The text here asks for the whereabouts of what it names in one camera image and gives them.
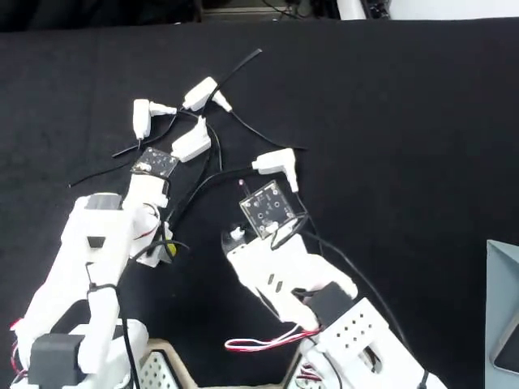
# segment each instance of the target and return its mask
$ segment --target perforated bracket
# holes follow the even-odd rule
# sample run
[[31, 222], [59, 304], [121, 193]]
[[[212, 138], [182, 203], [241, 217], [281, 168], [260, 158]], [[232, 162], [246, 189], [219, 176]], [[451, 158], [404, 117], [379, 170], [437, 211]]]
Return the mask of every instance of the perforated bracket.
[[363, 298], [320, 335], [318, 349], [346, 365], [388, 328], [375, 307]]

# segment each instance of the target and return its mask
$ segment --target black fabric surface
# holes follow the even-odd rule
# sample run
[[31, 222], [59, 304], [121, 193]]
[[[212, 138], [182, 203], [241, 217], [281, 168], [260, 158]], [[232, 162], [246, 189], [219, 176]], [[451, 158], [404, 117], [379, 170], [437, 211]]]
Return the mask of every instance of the black fabric surface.
[[[264, 53], [224, 94], [265, 134], [309, 148], [298, 154], [299, 183], [321, 234], [387, 298], [421, 363], [449, 388], [483, 387], [485, 243], [519, 243], [514, 19], [0, 36], [3, 384], [12, 377], [8, 325], [45, 280], [74, 200], [124, 194], [130, 174], [66, 184], [110, 167], [110, 153], [135, 142], [133, 99], [179, 105], [203, 77], [226, 73], [258, 47]], [[209, 121], [226, 168], [271, 150], [216, 108]], [[155, 121], [155, 130], [165, 124]], [[182, 121], [159, 148], [191, 125]], [[199, 167], [176, 172], [175, 199]], [[241, 197], [234, 182], [211, 189], [176, 234], [191, 254], [169, 267], [133, 266], [122, 286], [131, 317], [169, 340], [202, 386], [280, 382], [294, 353], [223, 349], [230, 337], [270, 338], [290, 327], [240, 285], [221, 253], [221, 230], [243, 220]]]

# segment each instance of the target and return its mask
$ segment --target gray box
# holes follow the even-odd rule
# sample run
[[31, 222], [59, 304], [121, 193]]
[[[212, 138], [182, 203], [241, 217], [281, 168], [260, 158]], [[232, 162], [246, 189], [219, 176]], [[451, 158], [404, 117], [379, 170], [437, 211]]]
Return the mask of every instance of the gray box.
[[500, 339], [519, 311], [519, 247], [487, 241], [487, 309], [485, 326], [485, 388], [519, 388], [519, 374], [492, 364]]

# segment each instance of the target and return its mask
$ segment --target red wire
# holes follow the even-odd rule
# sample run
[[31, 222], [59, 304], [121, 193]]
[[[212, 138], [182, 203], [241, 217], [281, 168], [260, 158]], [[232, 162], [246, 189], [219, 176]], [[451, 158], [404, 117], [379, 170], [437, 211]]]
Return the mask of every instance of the red wire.
[[14, 342], [11, 349], [11, 367], [15, 371], [17, 375], [22, 374], [25, 370], [18, 369], [18, 366], [16, 365], [16, 347], [18, 346], [18, 342]]

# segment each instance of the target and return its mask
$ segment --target yellow component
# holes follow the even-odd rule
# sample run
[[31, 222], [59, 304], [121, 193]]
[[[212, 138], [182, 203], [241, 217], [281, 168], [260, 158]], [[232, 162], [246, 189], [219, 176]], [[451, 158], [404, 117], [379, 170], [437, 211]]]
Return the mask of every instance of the yellow component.
[[175, 256], [177, 254], [177, 247], [174, 243], [170, 243], [168, 246], [167, 246], [167, 250], [169, 250], [169, 252]]

